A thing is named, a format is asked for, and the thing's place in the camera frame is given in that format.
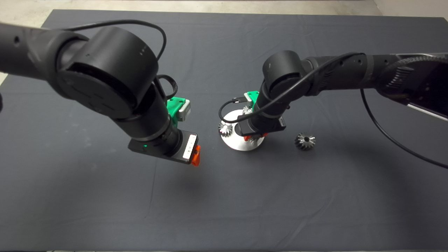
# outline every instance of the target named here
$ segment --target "silver gear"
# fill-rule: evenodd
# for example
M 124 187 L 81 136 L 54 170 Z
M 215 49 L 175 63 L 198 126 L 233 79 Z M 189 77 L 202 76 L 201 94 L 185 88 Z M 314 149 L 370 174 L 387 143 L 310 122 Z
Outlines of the silver gear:
M 218 131 L 223 137 L 228 137 L 233 131 L 233 126 L 230 123 L 221 122 L 218 126 Z
M 313 148 L 316 145 L 316 137 L 313 135 L 308 135 L 300 133 L 294 140 L 296 147 L 305 151 Z
M 250 114 L 250 113 L 252 113 L 252 108 L 244 106 L 244 108 L 243 108 L 243 115 L 247 115 L 247 114 Z

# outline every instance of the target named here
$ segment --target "black cable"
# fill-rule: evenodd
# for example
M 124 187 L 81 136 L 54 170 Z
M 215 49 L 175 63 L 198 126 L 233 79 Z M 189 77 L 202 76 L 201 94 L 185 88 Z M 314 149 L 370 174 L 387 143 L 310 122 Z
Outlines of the black cable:
M 166 74 L 159 74 L 159 75 L 157 75 L 157 78 L 158 78 L 158 79 L 164 79 L 164 80 L 167 80 L 167 81 L 171 84 L 171 86 L 172 86 L 172 94 L 170 94 L 170 95 L 168 95 L 168 96 L 166 96 L 166 97 L 167 97 L 167 100 L 173 98 L 173 97 L 176 95 L 177 90 L 179 89 L 179 88 L 177 87 L 177 83 L 176 83 L 176 81 L 175 81 L 171 76 L 166 75 Z
M 68 28 L 60 28 L 59 30 L 78 31 L 78 30 L 87 30 L 87 29 L 93 29 L 93 28 L 98 28 L 98 27 L 103 27 L 103 26 L 126 25 L 126 24 L 147 26 L 147 27 L 151 27 L 151 28 L 154 28 L 154 29 L 160 31 L 160 33 L 162 34 L 162 37 L 164 39 L 163 43 L 162 43 L 162 48 L 160 49 L 160 52 L 157 55 L 157 59 L 160 59 L 160 57 L 162 56 L 162 53 L 164 52 L 165 47 L 167 45 L 167 36 L 165 34 L 165 31 L 160 26 L 155 25 L 153 23 L 149 23 L 149 22 L 145 22 L 145 21 L 141 21 L 141 20 L 133 20 L 133 19 L 120 19 L 120 20 L 102 21 L 102 22 L 91 23 L 91 24 L 80 25 L 80 26 L 73 26 L 73 27 L 68 27 Z
M 418 153 L 416 153 L 416 152 L 410 150 L 409 148 L 407 148 L 406 146 L 404 146 L 403 144 L 401 144 L 400 142 L 398 142 L 397 140 L 395 140 L 393 137 L 391 137 L 391 136 L 390 136 L 390 135 L 389 135 L 389 134 L 388 134 L 388 133 L 381 127 L 381 125 L 376 121 L 375 116 L 372 114 L 372 111 L 370 110 L 370 107 L 369 107 L 369 105 L 368 105 L 368 103 L 367 103 L 367 100 L 366 100 L 366 95 L 365 95 L 365 93 L 364 93 L 364 89 L 361 89 L 360 91 L 361 91 L 362 102 L 364 103 L 364 107 L 366 108 L 367 113 L 369 114 L 370 119 L 372 119 L 372 122 L 373 122 L 373 123 L 375 124 L 375 126 L 379 129 L 379 131 L 380 131 L 383 135 L 385 135 L 385 136 L 387 137 L 387 139 L 391 140 L 392 143 L 394 143 L 396 146 L 400 147 L 400 148 L 403 149 L 404 151 L 408 152 L 409 154 L 411 154 L 411 155 L 413 155 L 413 156 L 415 156 L 415 157 L 420 158 L 421 160 L 424 160 L 424 161 L 426 161 L 426 162 L 428 162 L 428 163 L 431 163 L 431 164 L 433 164 L 433 165 L 437 165 L 437 166 L 440 166 L 440 167 L 443 167 L 443 168 L 448 169 L 448 165 L 439 163 L 439 162 L 434 161 L 434 160 L 432 160 L 432 159 L 429 159 L 429 158 L 427 158 L 427 157 L 425 157 L 425 156 L 422 156 L 422 155 L 420 155 L 420 154 L 418 154 Z
M 238 99 L 238 98 L 234 98 L 230 101 L 227 101 L 226 103 L 224 103 L 219 111 L 218 111 L 218 116 L 220 117 L 220 119 L 226 123 L 236 123 L 236 122 L 242 122 L 246 119 L 249 119 L 255 115 L 258 115 L 260 113 L 262 113 L 263 111 L 265 111 L 266 109 L 268 109 L 269 107 L 271 107 L 274 103 L 278 102 L 280 99 L 282 99 L 283 97 L 287 96 L 290 92 L 292 92 L 294 90 L 294 88 L 300 86 L 303 82 L 307 81 L 309 78 L 311 78 L 314 74 L 316 74 L 317 72 L 321 71 L 322 69 L 326 68 L 327 66 L 335 63 L 335 62 L 339 62 L 345 58 L 351 57 L 351 56 L 355 56 L 355 55 L 360 55 L 360 54 L 364 54 L 361 52 L 349 52 L 346 54 L 343 54 L 341 56 L 335 57 L 325 63 L 323 63 L 321 66 L 319 66 L 318 68 L 312 70 L 311 72 L 309 72 L 307 75 L 305 75 L 303 78 L 301 78 L 298 82 L 296 82 L 294 85 L 292 85 L 290 88 L 288 88 L 285 92 L 281 93 L 279 96 L 277 96 L 276 98 L 274 98 L 273 100 L 271 100 L 268 104 L 266 104 L 265 106 L 261 107 L 260 109 L 247 114 L 247 115 L 243 115 L 240 116 L 237 120 L 233 120 L 233 121 L 229 121 L 224 119 L 223 115 L 222 115 L 222 110 L 224 109 L 224 107 L 230 103 L 239 103 L 242 102 L 242 100 Z

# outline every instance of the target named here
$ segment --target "round metal plate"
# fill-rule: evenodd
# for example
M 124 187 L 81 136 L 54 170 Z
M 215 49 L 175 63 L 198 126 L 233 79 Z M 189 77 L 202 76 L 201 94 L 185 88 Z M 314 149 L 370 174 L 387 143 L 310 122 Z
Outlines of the round metal plate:
M 242 114 L 243 114 L 242 109 L 233 110 L 232 112 L 225 115 L 224 119 L 230 120 L 230 121 L 236 120 L 238 118 L 238 116 L 240 116 Z M 236 123 L 232 123 L 232 126 L 234 129 L 235 129 L 235 125 L 236 125 Z M 233 130 L 232 133 L 228 137 L 221 136 L 221 138 L 224 141 L 224 143 L 226 143 L 226 145 L 228 145 L 230 148 L 237 150 L 237 151 L 243 151 L 243 152 L 251 151 L 251 150 L 258 148 L 258 146 L 260 146 L 264 140 L 264 137 L 261 137 L 257 141 L 245 141 L 244 137 L 239 136 L 237 133 L 235 133 L 235 130 Z

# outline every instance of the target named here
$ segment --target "dark gray fabric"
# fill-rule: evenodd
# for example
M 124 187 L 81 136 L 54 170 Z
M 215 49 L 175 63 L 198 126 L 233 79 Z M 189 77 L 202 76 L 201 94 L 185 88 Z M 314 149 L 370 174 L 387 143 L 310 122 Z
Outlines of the dark gray fabric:
M 359 91 L 292 103 L 287 129 L 253 152 L 231 150 L 217 134 L 219 106 L 258 90 L 271 54 L 446 52 L 444 19 L 56 10 L 44 27 L 119 18 L 166 30 L 159 73 L 192 101 L 179 127 L 199 134 L 201 166 L 133 153 L 107 117 L 44 82 L 8 76 L 0 250 L 448 249 L 448 171 L 384 138 Z M 123 27 L 158 52 L 156 31 Z M 367 96 L 393 136 L 448 163 L 447 123 Z M 317 136 L 314 150 L 295 148 L 302 131 Z

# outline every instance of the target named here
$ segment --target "sticker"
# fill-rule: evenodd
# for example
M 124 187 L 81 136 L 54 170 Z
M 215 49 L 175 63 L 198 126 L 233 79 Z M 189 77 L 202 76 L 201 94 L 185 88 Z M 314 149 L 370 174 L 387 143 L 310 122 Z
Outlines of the sticker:
M 281 125 L 282 127 L 285 127 L 285 126 L 286 126 L 286 124 L 285 124 L 285 122 L 284 122 L 284 120 L 283 120 L 283 117 L 280 117 L 280 118 L 279 118 L 279 122 L 280 122 L 280 125 Z
M 191 153 L 193 152 L 194 143 L 196 142 L 196 135 L 190 135 L 188 138 L 187 146 L 185 147 L 183 158 L 190 159 Z

